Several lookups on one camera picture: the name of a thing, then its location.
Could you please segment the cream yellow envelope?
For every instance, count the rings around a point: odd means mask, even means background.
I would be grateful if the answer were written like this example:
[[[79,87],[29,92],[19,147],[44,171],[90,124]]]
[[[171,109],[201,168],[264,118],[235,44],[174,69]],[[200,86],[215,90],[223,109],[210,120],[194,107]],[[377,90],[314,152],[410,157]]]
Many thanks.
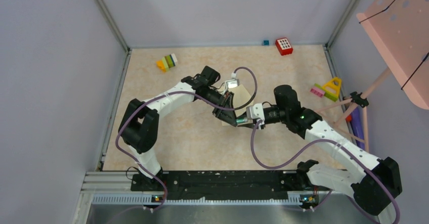
[[[251,93],[249,93],[249,91],[246,89],[246,87],[244,85],[239,85],[237,87],[231,88],[230,92],[234,93],[234,97],[233,97],[233,108],[238,108],[239,106],[244,105],[246,102],[248,102],[252,96]],[[236,116],[240,116],[243,113],[246,112],[246,108],[242,108],[239,110],[234,111]],[[225,123],[223,121],[221,121],[222,126],[230,126],[228,123]]]

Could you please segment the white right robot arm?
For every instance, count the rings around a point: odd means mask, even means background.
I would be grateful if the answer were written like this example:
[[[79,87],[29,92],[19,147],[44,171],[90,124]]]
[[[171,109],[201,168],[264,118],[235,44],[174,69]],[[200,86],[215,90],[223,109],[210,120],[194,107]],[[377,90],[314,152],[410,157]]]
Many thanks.
[[[314,160],[304,163],[296,176],[298,186],[309,190],[313,186],[329,188],[346,195],[367,214],[379,216],[392,206],[395,223],[400,219],[400,208],[396,198],[402,193],[402,182],[398,163],[391,157],[381,159],[359,148],[338,133],[321,115],[302,107],[295,90],[289,85],[274,89],[276,103],[263,107],[261,103],[246,109],[246,118],[253,123],[250,147],[254,160],[263,168],[279,169],[289,164],[267,166],[256,156],[254,136],[256,130],[267,124],[283,123],[292,133],[308,142],[292,160],[310,146],[317,146],[342,164],[344,170],[334,169]]]

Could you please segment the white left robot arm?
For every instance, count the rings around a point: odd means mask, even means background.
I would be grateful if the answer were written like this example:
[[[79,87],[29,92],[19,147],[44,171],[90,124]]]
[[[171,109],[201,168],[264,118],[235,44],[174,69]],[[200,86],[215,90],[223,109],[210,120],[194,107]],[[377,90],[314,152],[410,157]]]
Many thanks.
[[[144,175],[143,184],[157,190],[162,184],[159,174],[161,166],[153,150],[158,138],[160,120],[179,107],[201,99],[214,107],[212,114],[219,120],[237,126],[233,111],[233,94],[217,92],[212,85],[220,74],[209,66],[201,73],[183,78],[173,88],[145,101],[133,99],[129,102],[118,129],[118,139],[130,148],[130,156],[139,165]]]

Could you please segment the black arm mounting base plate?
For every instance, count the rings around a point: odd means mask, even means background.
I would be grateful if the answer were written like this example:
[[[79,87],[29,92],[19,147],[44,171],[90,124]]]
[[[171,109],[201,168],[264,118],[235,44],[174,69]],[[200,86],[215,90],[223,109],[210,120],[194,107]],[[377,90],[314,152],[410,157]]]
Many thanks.
[[[164,171],[151,180],[141,173],[133,175],[131,191],[163,192],[167,200],[214,201],[286,200],[293,191],[325,191],[295,171]]]

